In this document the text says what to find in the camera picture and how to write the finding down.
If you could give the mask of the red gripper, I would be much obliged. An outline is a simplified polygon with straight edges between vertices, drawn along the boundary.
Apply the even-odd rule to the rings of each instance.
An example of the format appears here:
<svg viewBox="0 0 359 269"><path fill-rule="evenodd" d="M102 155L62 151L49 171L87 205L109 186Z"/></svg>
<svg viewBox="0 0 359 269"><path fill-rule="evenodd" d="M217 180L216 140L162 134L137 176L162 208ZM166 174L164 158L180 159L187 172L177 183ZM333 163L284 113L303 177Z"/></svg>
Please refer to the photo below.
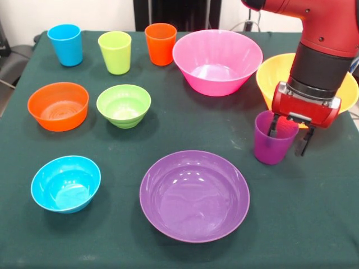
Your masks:
<svg viewBox="0 0 359 269"><path fill-rule="evenodd" d="M342 100L338 97L328 101L308 99L296 94L285 82L281 81L276 86L271 103L274 115L268 136L277 136L280 115L309 126L305 135L299 140L294 153L295 156L304 156L316 127L328 128L338 116L341 104Z"/></svg>

